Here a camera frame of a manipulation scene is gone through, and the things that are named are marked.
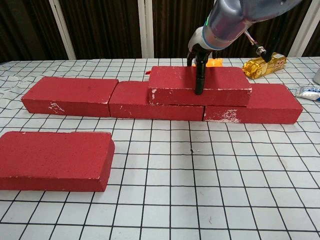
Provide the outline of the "white blue toothpaste tube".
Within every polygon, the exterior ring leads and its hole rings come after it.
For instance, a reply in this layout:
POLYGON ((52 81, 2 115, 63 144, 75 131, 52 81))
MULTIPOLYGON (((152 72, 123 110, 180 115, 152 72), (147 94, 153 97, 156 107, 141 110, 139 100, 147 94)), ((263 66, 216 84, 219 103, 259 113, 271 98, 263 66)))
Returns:
POLYGON ((298 98, 320 102, 320 87, 300 86, 296 89, 295 96, 298 98))

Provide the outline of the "gold foil snack packet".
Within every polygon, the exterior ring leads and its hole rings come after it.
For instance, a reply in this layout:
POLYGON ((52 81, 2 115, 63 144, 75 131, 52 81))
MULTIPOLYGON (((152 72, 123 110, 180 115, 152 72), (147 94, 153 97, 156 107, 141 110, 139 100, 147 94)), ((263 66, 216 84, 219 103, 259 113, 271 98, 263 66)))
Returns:
POLYGON ((286 62, 285 55, 274 52, 269 62, 265 62, 262 57, 252 58, 244 63, 242 70, 246 77, 254 80, 283 69, 286 62))

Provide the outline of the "yellow rubber chicken toy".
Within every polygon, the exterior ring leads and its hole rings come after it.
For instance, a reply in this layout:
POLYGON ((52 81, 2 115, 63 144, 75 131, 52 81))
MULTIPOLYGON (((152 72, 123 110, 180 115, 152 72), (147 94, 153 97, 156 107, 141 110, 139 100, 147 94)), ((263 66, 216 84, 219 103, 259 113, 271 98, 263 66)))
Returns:
MULTIPOLYGON (((205 64, 207 68, 213 68, 213 67, 222 67, 223 66, 223 59, 222 58, 209 58, 207 63, 205 64)), ((145 72, 145 75, 150 75, 153 70, 164 70, 164 71, 170 71, 170 72, 181 72, 181 71, 192 71, 196 68, 196 61, 191 64, 191 66, 153 66, 151 70, 147 70, 145 72)))

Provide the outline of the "white black checkered tablecloth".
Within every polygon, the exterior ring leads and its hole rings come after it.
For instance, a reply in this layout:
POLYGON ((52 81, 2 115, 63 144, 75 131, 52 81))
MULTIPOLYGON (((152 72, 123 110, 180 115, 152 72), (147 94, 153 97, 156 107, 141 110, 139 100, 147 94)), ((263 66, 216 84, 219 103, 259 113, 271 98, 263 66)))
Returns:
POLYGON ((295 124, 31 114, 43 76, 146 81, 183 58, 0 63, 0 136, 112 133, 104 192, 0 191, 0 240, 320 240, 320 102, 295 124))

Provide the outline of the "red brick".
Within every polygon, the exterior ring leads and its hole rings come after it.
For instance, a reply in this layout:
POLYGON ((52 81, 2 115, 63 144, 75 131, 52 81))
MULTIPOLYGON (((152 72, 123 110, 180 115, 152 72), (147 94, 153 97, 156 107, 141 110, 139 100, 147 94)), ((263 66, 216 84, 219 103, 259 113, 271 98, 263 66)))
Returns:
POLYGON ((9 131, 0 137, 0 190, 103 192, 114 153, 109 132, 9 131))
POLYGON ((283 84, 254 83, 247 106, 206 106, 203 120, 217 123, 294 124, 303 111, 283 84))
POLYGON ((248 105, 252 85, 239 67, 207 67, 203 92, 195 93, 196 67, 154 66, 148 80, 152 105, 236 106, 248 105))
POLYGON ((146 81, 121 81, 108 106, 111 117, 122 119, 202 121, 204 113, 203 106, 150 104, 146 81))
POLYGON ((29 113, 110 117, 109 100, 117 79, 42 77, 21 101, 29 113))

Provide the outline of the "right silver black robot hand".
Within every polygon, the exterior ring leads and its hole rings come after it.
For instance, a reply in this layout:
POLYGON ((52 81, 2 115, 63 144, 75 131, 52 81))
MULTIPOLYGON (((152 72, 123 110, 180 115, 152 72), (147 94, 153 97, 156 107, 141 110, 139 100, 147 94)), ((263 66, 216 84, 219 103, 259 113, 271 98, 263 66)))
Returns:
POLYGON ((203 26, 198 27, 188 42, 187 66, 192 65, 195 59, 196 78, 195 78, 195 94, 201 95, 204 90, 206 64, 210 54, 215 59, 217 51, 208 46, 203 36, 203 26))

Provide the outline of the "dark brown curtain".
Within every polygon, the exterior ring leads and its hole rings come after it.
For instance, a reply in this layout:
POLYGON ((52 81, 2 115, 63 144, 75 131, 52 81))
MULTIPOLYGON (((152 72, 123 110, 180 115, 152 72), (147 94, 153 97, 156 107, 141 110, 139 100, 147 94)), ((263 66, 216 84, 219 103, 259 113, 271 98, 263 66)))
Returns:
MULTIPOLYGON (((141 58, 138 0, 59 0, 77 59, 141 58)), ((312 3, 249 28, 267 50, 287 55, 312 3)), ((156 58, 184 58, 214 0, 152 0, 156 58)), ((49 0, 0 0, 0 63, 65 60, 49 0)))

